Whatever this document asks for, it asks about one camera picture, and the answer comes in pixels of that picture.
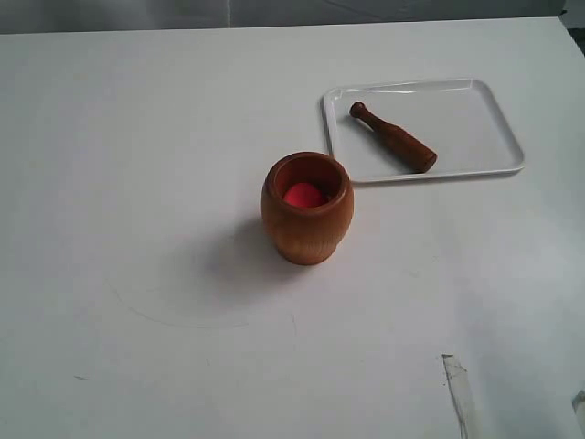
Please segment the brown wooden pestle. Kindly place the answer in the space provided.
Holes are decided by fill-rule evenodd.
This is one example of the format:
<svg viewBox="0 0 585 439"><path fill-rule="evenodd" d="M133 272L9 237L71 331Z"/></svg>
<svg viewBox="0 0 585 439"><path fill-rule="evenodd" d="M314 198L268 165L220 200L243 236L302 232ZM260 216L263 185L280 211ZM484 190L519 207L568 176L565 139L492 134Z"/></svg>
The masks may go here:
<svg viewBox="0 0 585 439"><path fill-rule="evenodd" d="M416 173L426 173L435 165L435 152L403 128L377 117L363 102L354 102L349 114L367 125L386 150Z"/></svg>

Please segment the wooden mortar cup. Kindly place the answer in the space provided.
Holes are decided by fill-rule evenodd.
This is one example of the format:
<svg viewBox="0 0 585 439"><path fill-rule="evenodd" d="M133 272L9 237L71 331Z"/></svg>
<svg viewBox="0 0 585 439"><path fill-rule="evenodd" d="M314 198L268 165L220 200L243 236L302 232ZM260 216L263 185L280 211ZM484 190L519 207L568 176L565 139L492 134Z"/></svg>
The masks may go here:
<svg viewBox="0 0 585 439"><path fill-rule="evenodd" d="M310 183L325 195L325 203L296 207L284 199L298 183ZM328 259L345 237L354 214L354 191L346 170L331 156L299 152L279 160L265 177L261 220L278 253L299 265Z"/></svg>

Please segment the red ball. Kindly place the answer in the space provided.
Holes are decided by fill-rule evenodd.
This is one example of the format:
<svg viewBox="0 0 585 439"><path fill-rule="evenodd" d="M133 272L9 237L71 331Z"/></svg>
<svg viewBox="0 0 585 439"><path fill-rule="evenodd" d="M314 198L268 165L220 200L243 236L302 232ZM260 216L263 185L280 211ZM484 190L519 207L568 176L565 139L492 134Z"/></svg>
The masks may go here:
<svg viewBox="0 0 585 439"><path fill-rule="evenodd" d="M284 194L283 200L294 207L312 209L324 205L328 198L315 185L308 182L300 182L292 185Z"/></svg>

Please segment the white rectangular plastic tray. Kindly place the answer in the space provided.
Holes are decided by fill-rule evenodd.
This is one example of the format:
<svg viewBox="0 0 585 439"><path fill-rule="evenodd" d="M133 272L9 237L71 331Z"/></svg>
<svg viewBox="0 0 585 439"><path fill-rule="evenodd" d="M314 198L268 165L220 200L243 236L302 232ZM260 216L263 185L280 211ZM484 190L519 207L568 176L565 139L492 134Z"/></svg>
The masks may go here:
<svg viewBox="0 0 585 439"><path fill-rule="evenodd" d="M413 135L438 159L425 173L386 149L350 107L363 102ZM329 151L358 185L500 177L520 171L525 156L492 91L480 80L418 80L332 89L323 97Z"/></svg>

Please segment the clear tape strip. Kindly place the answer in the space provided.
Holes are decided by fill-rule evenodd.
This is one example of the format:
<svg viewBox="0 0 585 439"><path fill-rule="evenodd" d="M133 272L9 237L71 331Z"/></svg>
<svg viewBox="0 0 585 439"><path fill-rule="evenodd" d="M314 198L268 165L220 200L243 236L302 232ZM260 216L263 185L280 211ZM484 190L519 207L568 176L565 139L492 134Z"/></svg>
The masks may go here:
<svg viewBox="0 0 585 439"><path fill-rule="evenodd" d="M442 354L442 364L462 439L484 438L467 368L453 354Z"/></svg>

